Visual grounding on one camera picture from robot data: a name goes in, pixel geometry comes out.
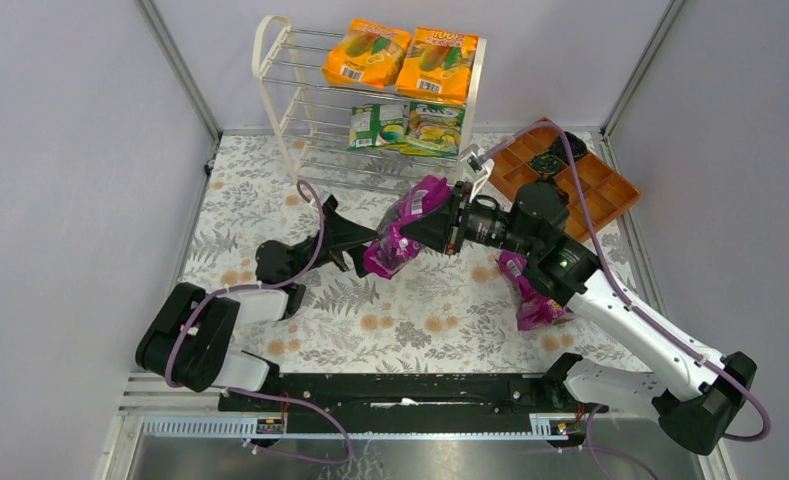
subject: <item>snack bag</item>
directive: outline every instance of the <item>snack bag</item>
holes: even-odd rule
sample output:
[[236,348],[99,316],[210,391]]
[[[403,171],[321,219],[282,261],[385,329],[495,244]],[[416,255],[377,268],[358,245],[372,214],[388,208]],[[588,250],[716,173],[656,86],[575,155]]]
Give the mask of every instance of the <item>snack bag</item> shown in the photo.
[[354,82],[376,88],[392,85],[403,66],[411,38],[403,30],[356,18],[341,43],[326,57],[323,76],[333,85]]
[[409,97],[464,105],[479,37],[420,27],[397,77]]
[[347,150],[384,145],[404,145],[405,135],[402,105],[368,103],[353,107],[350,122],[350,144]]
[[401,150],[401,153],[413,156],[457,156],[464,118],[463,108],[411,102],[406,143],[413,149],[408,152]]
[[498,267],[503,275],[512,282],[521,295],[521,306],[515,315],[518,331],[524,332],[537,327],[552,325],[557,320],[570,320],[573,314],[565,307],[538,293],[529,280],[523,276],[526,257],[512,252],[500,254]]
[[365,250],[365,269],[382,278],[391,279],[423,249],[420,243],[401,235],[400,228],[435,210],[449,197],[447,179],[427,175],[409,193],[391,205],[376,227],[380,237]]

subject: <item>barcode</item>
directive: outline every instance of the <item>barcode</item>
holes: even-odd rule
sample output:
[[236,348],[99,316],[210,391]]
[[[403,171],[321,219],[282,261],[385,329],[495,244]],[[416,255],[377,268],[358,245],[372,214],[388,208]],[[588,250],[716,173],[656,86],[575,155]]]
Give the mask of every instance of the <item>barcode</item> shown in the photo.
[[420,215],[423,213],[423,197],[426,196],[426,190],[418,190],[412,198],[412,215]]
[[353,70],[352,68],[348,67],[347,65],[343,65],[341,67],[341,75],[349,78],[350,80],[359,81],[362,79],[362,72],[358,70]]
[[427,82],[426,80],[418,80],[418,88],[421,90],[429,90],[432,93],[441,93],[441,85]]
[[521,269],[518,268],[518,264],[515,263],[514,260],[509,260],[508,262],[506,262],[506,267],[509,269],[510,272],[512,272],[512,275],[516,277],[521,276]]

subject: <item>floral tablecloth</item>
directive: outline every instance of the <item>floral tablecloth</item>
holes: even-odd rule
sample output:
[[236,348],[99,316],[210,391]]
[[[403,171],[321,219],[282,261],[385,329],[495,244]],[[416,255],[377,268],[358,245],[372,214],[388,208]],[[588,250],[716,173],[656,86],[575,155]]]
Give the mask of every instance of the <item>floral tablecloth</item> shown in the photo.
[[[474,140],[490,147],[501,136],[475,135]],[[590,142],[589,135],[579,136]],[[341,215],[371,228],[396,198],[345,188],[318,190],[336,196]],[[484,193],[503,199],[490,185]],[[183,280],[206,289],[254,282],[259,244],[269,239],[293,244],[316,229],[317,217],[289,180],[275,137],[225,136]],[[633,286],[617,225],[598,236],[615,272]],[[392,280],[359,279],[326,265],[302,279],[308,290],[294,317],[239,328],[233,343],[290,372],[543,372],[563,352],[646,370],[583,318],[518,332],[518,299],[497,269],[498,253],[473,244],[456,257],[425,250]]]

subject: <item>purple snack bag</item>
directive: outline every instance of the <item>purple snack bag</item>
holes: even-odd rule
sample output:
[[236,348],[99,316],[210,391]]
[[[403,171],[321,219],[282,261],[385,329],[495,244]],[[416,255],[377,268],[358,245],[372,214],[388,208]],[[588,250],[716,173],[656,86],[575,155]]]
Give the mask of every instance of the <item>purple snack bag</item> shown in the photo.
[[526,257],[512,252],[500,254],[497,259],[500,271],[512,282],[521,295],[521,306],[515,317],[518,320],[518,330],[526,331],[533,328],[550,325],[556,319],[565,316],[568,310],[558,303],[538,293],[529,280],[523,276],[526,267]]
[[408,194],[388,208],[376,231],[380,237],[364,253],[367,271],[391,279],[415,258],[423,245],[400,234],[400,227],[438,208],[450,197],[446,178],[426,176]]

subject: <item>white metal rack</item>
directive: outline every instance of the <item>white metal rack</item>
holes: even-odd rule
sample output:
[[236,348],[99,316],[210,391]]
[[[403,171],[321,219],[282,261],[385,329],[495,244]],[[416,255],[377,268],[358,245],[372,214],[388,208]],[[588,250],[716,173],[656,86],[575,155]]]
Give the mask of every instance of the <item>white metal rack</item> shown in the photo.
[[[268,32],[274,26],[279,30],[268,42]],[[288,18],[278,15],[265,17],[256,29],[253,78],[259,84],[262,103],[292,179],[392,193],[407,190],[427,174],[444,175],[451,182],[460,180],[462,168],[455,158],[346,151],[350,107],[369,101],[406,104],[414,99],[397,94],[390,87],[371,90],[326,84],[321,66],[342,36],[294,28]],[[486,40],[480,38],[465,101],[461,148],[470,144],[485,46]],[[268,84],[280,89],[279,93],[271,96]],[[278,109],[275,101],[288,97],[284,109]]]

